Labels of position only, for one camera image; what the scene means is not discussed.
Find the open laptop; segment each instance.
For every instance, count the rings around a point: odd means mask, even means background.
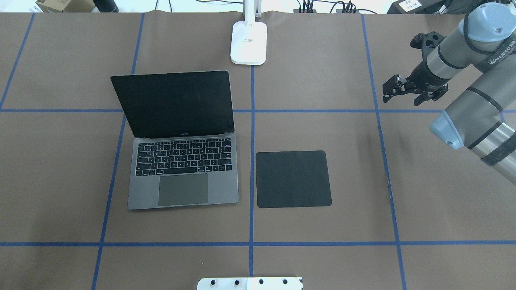
[[[130,210],[238,201],[228,71],[112,76],[135,140]]]

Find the black screen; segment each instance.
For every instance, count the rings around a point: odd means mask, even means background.
[[[227,71],[112,76],[135,137],[234,132]]]

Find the sticker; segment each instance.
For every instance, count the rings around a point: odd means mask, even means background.
[[[409,12],[410,10],[414,10],[417,7],[421,7],[421,3],[418,0],[405,0],[399,3],[399,6],[405,10],[405,12]]]

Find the brown table surface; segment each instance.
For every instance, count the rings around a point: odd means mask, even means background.
[[[266,12],[267,61],[229,58],[241,13],[0,14],[0,288],[195,289],[297,276],[304,289],[514,289],[516,188],[384,104],[418,33],[460,15]],[[239,202],[129,211],[133,134],[112,75],[228,70]],[[516,105],[503,117],[516,125]],[[324,150],[333,204],[256,206],[254,155]]]

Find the cardboard box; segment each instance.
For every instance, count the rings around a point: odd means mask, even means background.
[[[93,0],[37,0],[43,12],[91,12],[95,8]]]

